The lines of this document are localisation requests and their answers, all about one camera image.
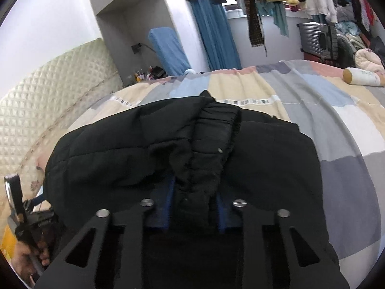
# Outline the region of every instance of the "cream quilted padding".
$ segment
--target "cream quilted padding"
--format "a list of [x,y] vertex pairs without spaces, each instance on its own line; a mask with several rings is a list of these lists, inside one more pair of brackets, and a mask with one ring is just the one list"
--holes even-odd
[[122,89],[101,39],[56,57],[22,80],[0,101],[0,236],[9,207],[2,179],[19,173],[24,198],[34,197],[44,175],[35,160],[92,104]]

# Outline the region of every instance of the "black jacket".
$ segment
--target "black jacket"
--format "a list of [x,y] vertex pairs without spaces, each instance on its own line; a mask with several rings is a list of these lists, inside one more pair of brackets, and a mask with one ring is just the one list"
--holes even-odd
[[[210,96],[150,103],[68,133],[48,161],[44,194],[65,226],[76,230],[101,208],[116,212],[161,196],[170,177],[171,232],[144,239],[147,278],[161,283],[153,288],[170,288],[162,285],[167,282],[197,288],[195,281],[207,285],[201,288],[234,287],[229,279],[235,279],[242,235],[229,230],[242,226],[232,212],[234,199],[263,210],[290,210],[305,239],[321,245],[338,265],[312,140],[296,124]],[[162,223],[155,219],[148,226]],[[233,232],[218,235],[216,227]],[[191,271],[190,286],[185,277]]]

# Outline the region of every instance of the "suitcase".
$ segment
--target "suitcase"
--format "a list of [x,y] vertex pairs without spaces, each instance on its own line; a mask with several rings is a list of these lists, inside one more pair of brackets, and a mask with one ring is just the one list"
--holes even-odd
[[318,23],[297,24],[300,29],[301,51],[319,57],[321,60],[338,60],[337,29]]

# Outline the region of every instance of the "bed sheet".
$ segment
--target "bed sheet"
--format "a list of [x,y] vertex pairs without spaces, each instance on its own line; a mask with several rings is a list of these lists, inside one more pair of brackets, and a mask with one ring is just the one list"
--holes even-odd
[[297,123],[313,139],[330,242],[355,289],[385,246],[385,88],[348,85],[336,67],[280,61],[142,82],[113,94],[87,123],[203,90],[219,102]]

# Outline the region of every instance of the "silver screw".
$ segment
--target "silver screw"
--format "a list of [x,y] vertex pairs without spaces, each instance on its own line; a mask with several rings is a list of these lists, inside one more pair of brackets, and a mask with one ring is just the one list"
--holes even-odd
[[105,217],[107,217],[109,215],[110,215],[110,211],[109,210],[105,210],[105,209],[101,209],[101,210],[96,212],[96,216],[97,217],[101,217],[101,218],[105,218]]
[[236,208],[242,208],[244,206],[246,206],[247,202],[245,200],[234,200],[234,202],[232,203],[233,206],[235,206]]
[[151,199],[143,199],[141,201],[141,206],[153,206],[154,205],[154,201],[151,200]]
[[279,217],[282,217],[282,218],[290,216],[290,212],[288,210],[284,210],[284,209],[278,210],[277,214]]

